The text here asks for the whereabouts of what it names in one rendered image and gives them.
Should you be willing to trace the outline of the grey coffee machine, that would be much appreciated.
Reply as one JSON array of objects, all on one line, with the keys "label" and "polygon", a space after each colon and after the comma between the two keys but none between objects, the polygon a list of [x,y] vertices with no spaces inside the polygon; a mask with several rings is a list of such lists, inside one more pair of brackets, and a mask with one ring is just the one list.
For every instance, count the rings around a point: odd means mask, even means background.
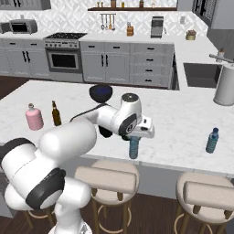
[{"label": "grey coffee machine", "polygon": [[151,21],[151,38],[161,38],[164,34],[166,34],[164,18],[162,16],[153,16]]}]

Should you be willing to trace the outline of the beige bar stool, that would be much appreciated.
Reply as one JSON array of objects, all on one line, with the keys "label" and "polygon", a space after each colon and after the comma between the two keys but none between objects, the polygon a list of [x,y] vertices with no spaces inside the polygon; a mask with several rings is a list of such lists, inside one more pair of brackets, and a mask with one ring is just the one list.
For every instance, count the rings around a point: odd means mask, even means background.
[{"label": "beige bar stool", "polygon": [[198,234],[224,234],[234,219],[234,185],[226,178],[198,173],[183,173],[175,186],[177,209],[173,232],[186,234],[189,218],[201,223]]},{"label": "beige bar stool", "polygon": [[[91,187],[95,234],[102,229],[106,234],[128,234],[132,221],[131,200],[135,196],[140,175],[135,165],[98,160],[91,167],[79,166],[75,178]],[[107,207],[123,206],[122,228],[108,230],[99,221],[99,215],[107,218]]]},{"label": "beige bar stool", "polygon": [[34,223],[32,219],[47,219],[50,226],[53,228],[55,226],[55,212],[52,207],[46,208],[42,210],[41,214],[34,214],[32,211],[28,210],[24,212],[27,224],[32,229],[34,227]]}]

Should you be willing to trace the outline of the steel oven with hob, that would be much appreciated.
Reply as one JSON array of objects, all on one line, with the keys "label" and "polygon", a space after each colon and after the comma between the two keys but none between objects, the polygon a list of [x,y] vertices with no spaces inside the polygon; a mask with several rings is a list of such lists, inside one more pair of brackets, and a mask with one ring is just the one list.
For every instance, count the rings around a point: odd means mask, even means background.
[{"label": "steel oven with hob", "polygon": [[57,32],[44,38],[48,69],[56,81],[83,82],[79,39],[86,33]]}]

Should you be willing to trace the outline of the pink plastic bottle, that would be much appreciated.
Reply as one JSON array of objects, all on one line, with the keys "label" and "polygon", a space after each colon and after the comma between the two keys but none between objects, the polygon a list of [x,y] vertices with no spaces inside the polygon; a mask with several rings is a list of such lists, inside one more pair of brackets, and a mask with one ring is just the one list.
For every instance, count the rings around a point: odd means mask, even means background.
[{"label": "pink plastic bottle", "polygon": [[44,122],[41,110],[35,108],[33,103],[28,104],[28,110],[26,111],[26,118],[30,130],[37,131],[43,128]]}]

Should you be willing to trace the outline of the grey toaster oven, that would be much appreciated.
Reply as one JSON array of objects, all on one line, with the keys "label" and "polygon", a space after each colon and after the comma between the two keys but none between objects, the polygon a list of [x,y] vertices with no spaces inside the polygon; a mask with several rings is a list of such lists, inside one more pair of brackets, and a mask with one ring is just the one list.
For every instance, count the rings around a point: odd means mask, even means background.
[{"label": "grey toaster oven", "polygon": [[10,20],[9,25],[14,34],[34,34],[37,33],[37,22],[35,19],[15,19]]}]

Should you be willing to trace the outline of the rail with hanging tools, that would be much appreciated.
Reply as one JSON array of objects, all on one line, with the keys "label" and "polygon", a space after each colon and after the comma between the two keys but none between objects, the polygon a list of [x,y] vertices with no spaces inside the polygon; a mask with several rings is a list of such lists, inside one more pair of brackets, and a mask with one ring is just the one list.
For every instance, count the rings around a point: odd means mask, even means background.
[{"label": "rail with hanging tools", "polygon": [[101,14],[101,30],[115,30],[115,14]]}]

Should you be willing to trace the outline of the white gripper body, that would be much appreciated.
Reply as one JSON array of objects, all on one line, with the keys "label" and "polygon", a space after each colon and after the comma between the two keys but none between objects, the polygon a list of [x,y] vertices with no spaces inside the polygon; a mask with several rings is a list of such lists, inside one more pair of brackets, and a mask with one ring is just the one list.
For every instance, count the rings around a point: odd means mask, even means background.
[{"label": "white gripper body", "polygon": [[152,125],[149,128],[144,126],[136,126],[130,133],[130,136],[154,138],[154,126]]}]

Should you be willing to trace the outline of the yellow bowl with food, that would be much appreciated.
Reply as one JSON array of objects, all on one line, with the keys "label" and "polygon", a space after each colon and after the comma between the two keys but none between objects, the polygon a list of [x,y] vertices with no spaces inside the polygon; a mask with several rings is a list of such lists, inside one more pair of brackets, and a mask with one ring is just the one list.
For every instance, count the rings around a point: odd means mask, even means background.
[{"label": "yellow bowl with food", "polygon": [[196,30],[188,30],[186,32],[186,40],[195,40],[196,39],[197,32]]}]

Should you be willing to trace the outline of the brown wall shelf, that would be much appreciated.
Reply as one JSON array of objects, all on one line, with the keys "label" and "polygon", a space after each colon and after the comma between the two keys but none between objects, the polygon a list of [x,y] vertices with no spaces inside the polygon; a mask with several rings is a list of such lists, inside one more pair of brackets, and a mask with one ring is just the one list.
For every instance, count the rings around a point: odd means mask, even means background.
[{"label": "brown wall shelf", "polygon": [[176,7],[92,7],[88,11],[177,11]]}]

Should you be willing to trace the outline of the brown glass bottle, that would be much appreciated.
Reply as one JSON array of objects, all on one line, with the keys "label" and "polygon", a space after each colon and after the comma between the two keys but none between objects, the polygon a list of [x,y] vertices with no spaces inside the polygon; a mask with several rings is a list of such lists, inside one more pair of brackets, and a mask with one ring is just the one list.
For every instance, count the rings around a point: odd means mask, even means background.
[{"label": "brown glass bottle", "polygon": [[53,122],[55,126],[60,126],[61,125],[61,119],[60,119],[60,113],[59,110],[57,108],[56,103],[53,101],[52,102],[52,117],[53,117]]}]

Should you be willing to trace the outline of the grey cupboard and drawer run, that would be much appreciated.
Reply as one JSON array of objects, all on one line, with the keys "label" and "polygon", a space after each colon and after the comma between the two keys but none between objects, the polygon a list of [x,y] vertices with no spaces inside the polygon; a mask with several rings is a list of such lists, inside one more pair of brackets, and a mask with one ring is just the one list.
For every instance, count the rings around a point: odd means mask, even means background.
[{"label": "grey cupboard and drawer run", "polygon": [[80,48],[87,82],[172,86],[173,43],[81,41]]}]

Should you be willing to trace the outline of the dark sink basin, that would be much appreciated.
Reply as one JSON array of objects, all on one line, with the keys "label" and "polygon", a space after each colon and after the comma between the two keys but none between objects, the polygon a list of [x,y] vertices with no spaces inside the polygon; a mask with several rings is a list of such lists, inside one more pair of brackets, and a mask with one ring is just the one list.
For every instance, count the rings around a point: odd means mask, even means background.
[{"label": "dark sink basin", "polygon": [[185,63],[187,86],[215,89],[221,68],[222,66],[217,64]]}]

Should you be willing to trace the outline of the grey wall cupboard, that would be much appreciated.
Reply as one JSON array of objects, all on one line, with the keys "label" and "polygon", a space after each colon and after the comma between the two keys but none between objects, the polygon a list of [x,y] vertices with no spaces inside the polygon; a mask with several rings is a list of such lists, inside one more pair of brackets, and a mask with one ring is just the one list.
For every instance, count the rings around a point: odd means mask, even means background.
[{"label": "grey wall cupboard", "polygon": [[212,29],[234,29],[234,0],[194,0],[192,10]]},{"label": "grey wall cupboard", "polygon": [[0,10],[48,10],[50,0],[0,0]]}]

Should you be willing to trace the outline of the grey tap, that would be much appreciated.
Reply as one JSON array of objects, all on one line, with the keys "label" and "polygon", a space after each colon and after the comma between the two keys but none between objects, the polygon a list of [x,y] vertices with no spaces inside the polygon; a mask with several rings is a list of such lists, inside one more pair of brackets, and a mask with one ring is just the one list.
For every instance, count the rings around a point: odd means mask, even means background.
[{"label": "grey tap", "polygon": [[209,54],[209,56],[213,59],[219,59],[219,60],[227,61],[228,63],[234,63],[234,59],[224,58],[224,57],[220,57],[220,56],[216,56],[212,54]]}]

